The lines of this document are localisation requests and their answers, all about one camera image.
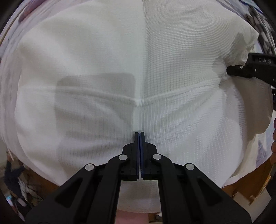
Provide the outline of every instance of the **finger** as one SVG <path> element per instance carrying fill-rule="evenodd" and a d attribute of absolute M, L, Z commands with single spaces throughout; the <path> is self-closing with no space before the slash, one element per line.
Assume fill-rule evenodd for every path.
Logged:
<path fill-rule="evenodd" d="M 273 153 L 270 157 L 270 162 L 273 164 L 273 163 L 276 163 L 276 153 Z"/>
<path fill-rule="evenodd" d="M 273 153 L 276 153 L 276 141 L 272 143 L 272 145 L 271 145 L 271 151 Z"/>

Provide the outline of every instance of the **white cloth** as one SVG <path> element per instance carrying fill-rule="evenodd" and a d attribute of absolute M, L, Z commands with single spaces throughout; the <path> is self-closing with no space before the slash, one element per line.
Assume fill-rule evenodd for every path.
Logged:
<path fill-rule="evenodd" d="M 0 35 L 0 134 L 1 138 L 24 164 L 42 177 L 52 181 L 43 170 L 36 167 L 23 151 L 15 127 L 14 110 L 17 98 L 18 82 L 21 74 L 21 66 L 18 61 L 15 49 L 21 38 L 35 25 L 56 13 L 77 5 L 87 0 L 47 0 L 35 9 L 23 22 L 18 23 L 18 12 L 27 5 L 29 0 L 24 1 L 15 11 Z"/>
<path fill-rule="evenodd" d="M 273 111 L 271 122 L 264 133 L 256 134 L 254 138 L 248 142 L 245 155 L 239 167 L 233 175 L 224 183 L 224 186 L 233 184 L 239 179 L 251 173 L 264 162 L 266 162 L 271 154 L 271 145 L 273 143 L 274 119 L 276 112 Z"/>
<path fill-rule="evenodd" d="M 94 0 L 60 12 L 18 45 L 20 144 L 61 185 L 144 131 L 159 153 L 222 186 L 271 117 L 269 85 L 226 74 L 257 36 L 215 0 Z M 123 182 L 118 209 L 160 211 L 157 183 Z"/>

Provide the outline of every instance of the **black clip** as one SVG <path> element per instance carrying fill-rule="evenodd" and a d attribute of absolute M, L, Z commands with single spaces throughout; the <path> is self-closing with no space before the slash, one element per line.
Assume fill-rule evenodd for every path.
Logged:
<path fill-rule="evenodd" d="M 245 65 L 228 66 L 226 73 L 249 79 L 256 77 L 276 88 L 276 57 L 249 53 Z"/>
<path fill-rule="evenodd" d="M 184 166 L 159 153 L 135 133 L 134 143 L 108 163 L 87 164 L 34 207 L 27 224 L 112 224 L 122 180 L 157 180 L 163 224 L 249 224 L 250 215 L 196 166 Z"/>

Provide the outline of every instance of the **white mesh fabric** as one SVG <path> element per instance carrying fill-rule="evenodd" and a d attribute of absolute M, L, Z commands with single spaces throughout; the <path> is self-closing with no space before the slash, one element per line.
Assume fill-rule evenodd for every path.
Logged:
<path fill-rule="evenodd" d="M 194 163 L 222 186 L 248 136 L 264 131 L 256 122 L 248 130 L 248 121 L 269 124 L 269 86 L 253 79 L 238 89 L 226 74 L 246 61 L 257 36 L 215 0 L 98 0 L 60 12 L 17 49 L 20 144 L 61 185 L 144 131 L 159 153 Z M 254 107 L 245 107 L 252 87 Z M 118 209 L 160 211 L 157 183 L 123 182 Z"/>

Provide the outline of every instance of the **wooden surface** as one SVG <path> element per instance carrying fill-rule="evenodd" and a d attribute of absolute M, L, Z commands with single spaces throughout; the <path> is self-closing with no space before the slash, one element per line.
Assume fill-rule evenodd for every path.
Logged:
<path fill-rule="evenodd" d="M 32 170 L 24 171 L 24 176 L 28 180 L 30 185 L 36 185 L 38 195 L 43 199 L 46 198 L 50 193 L 58 189 L 58 186 L 54 183 L 44 179 L 39 176 L 36 172 Z"/>
<path fill-rule="evenodd" d="M 236 183 L 222 189 L 229 196 L 234 196 L 237 192 L 240 192 L 250 203 L 252 203 L 268 184 L 271 168 L 272 164 L 267 160 Z"/>

